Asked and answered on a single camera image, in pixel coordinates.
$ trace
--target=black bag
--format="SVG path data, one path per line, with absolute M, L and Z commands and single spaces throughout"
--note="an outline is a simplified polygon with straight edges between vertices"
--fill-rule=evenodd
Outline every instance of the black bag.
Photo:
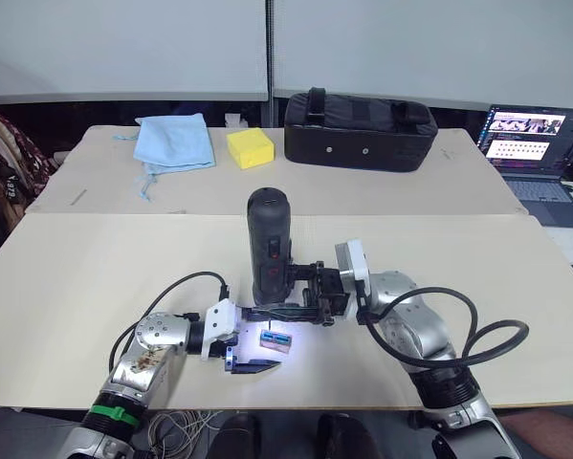
M 418 102 L 355 98 L 312 88 L 288 101 L 286 158 L 295 163 L 410 172 L 437 135 L 429 108 Z

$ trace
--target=bag handle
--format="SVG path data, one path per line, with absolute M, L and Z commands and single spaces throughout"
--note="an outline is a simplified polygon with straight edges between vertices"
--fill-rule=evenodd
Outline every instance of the bag handle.
M 306 124 L 324 124 L 324 88 L 312 88 L 307 93 Z
M 392 114 L 401 124 L 428 124 L 429 109 L 418 102 L 399 102 L 392 105 Z

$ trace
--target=black cylindrical speaker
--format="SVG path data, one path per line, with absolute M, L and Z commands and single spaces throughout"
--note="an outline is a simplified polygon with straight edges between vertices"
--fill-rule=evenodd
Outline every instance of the black cylindrical speaker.
M 248 231 L 253 270 L 254 302 L 284 301 L 290 256 L 290 204 L 279 189 L 261 188 L 248 200 Z

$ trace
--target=light blue cloth bag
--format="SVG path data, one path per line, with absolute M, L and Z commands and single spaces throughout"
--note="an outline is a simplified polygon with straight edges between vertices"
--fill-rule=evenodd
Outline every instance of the light blue cloth bag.
M 138 118 L 141 125 L 133 157 L 143 162 L 147 180 L 140 195 L 156 182 L 155 175 L 216 165 L 203 115 Z

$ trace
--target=yellow sponge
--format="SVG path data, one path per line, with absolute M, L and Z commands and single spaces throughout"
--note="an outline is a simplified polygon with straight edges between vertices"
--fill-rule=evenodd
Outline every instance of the yellow sponge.
M 255 127 L 227 134 L 229 152 L 242 169 L 274 160 L 274 143 Z

